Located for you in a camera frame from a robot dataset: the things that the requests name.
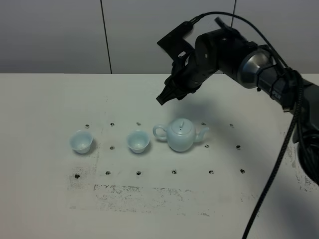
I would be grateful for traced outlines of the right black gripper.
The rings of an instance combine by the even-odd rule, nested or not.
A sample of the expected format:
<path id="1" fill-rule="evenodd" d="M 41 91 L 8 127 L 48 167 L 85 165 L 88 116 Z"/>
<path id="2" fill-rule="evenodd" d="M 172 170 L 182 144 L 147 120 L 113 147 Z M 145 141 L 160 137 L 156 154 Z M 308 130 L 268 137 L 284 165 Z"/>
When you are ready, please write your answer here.
<path id="1" fill-rule="evenodd" d="M 196 92 L 219 69 L 218 53 L 211 47 L 184 47 L 171 51 L 170 57 L 173 59 L 170 82 L 156 98 L 161 105 Z"/>

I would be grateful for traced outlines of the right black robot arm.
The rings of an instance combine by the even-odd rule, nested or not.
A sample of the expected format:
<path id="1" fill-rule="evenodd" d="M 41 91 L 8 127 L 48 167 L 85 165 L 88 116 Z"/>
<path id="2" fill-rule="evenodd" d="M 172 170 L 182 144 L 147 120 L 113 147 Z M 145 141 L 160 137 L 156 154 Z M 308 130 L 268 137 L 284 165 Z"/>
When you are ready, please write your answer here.
<path id="1" fill-rule="evenodd" d="M 284 111 L 300 110 L 293 142 L 299 144 L 301 168 L 314 182 L 319 180 L 319 88 L 284 66 L 269 43 L 248 41 L 220 18 L 219 28 L 185 41 L 199 21 L 185 21 L 163 37 L 158 45 L 173 60 L 171 75 L 157 97 L 160 104 L 181 100 L 196 92 L 212 74 L 221 71 L 247 89 L 257 88 L 280 104 Z"/>

